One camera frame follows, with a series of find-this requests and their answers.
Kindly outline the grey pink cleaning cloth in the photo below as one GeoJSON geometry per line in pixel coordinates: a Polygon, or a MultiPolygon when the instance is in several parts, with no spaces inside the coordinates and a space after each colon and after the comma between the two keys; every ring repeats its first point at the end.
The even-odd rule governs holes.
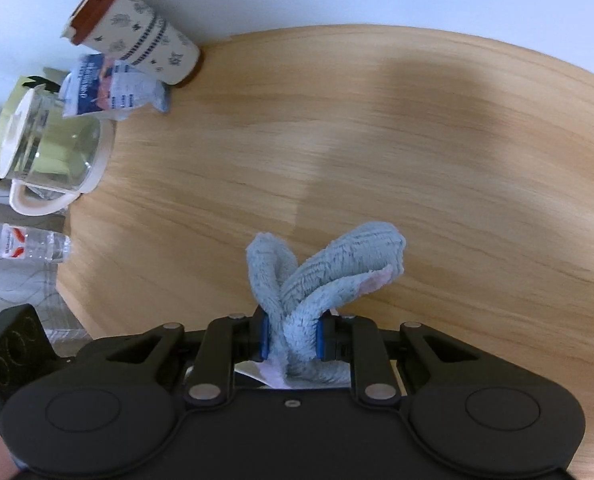
{"type": "Polygon", "coordinates": [[[403,274],[405,246],[392,224],[367,222],[299,263],[283,240],[257,234],[246,261],[251,292],[269,316],[270,350],[264,361],[235,370],[273,389],[348,387],[349,365],[315,353],[318,320],[403,274]]]}

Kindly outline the clear plastic water bottle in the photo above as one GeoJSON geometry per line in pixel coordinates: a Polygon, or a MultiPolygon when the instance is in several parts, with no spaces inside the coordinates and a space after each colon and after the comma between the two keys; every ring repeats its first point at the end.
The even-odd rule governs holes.
{"type": "Polygon", "coordinates": [[[70,238],[54,231],[0,223],[0,258],[61,263],[70,256],[70,238]]]}

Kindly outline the glass pitcher white lid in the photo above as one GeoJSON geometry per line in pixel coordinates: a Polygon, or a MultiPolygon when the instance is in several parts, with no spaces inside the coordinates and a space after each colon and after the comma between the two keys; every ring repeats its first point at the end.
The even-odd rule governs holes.
{"type": "Polygon", "coordinates": [[[41,217],[92,192],[102,180],[114,139],[110,120],[65,117],[54,93],[42,86],[28,90],[0,145],[0,178],[11,181],[10,206],[18,214],[41,217]]]}

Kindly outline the blue white snack packet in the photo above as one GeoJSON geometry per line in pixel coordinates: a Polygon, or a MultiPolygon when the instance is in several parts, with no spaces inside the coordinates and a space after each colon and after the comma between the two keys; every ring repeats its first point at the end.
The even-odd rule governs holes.
{"type": "Polygon", "coordinates": [[[78,58],[64,79],[58,101],[65,118],[96,116],[122,120],[146,105],[167,113],[170,91],[167,84],[128,63],[105,54],[86,54],[78,58]]]}

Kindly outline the white tumbler red lid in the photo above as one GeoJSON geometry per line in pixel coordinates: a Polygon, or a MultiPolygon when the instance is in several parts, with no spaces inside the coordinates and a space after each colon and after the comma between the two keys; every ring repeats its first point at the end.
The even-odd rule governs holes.
{"type": "Polygon", "coordinates": [[[201,64],[201,49],[144,0],[81,0],[62,36],[169,86],[201,64]]]}

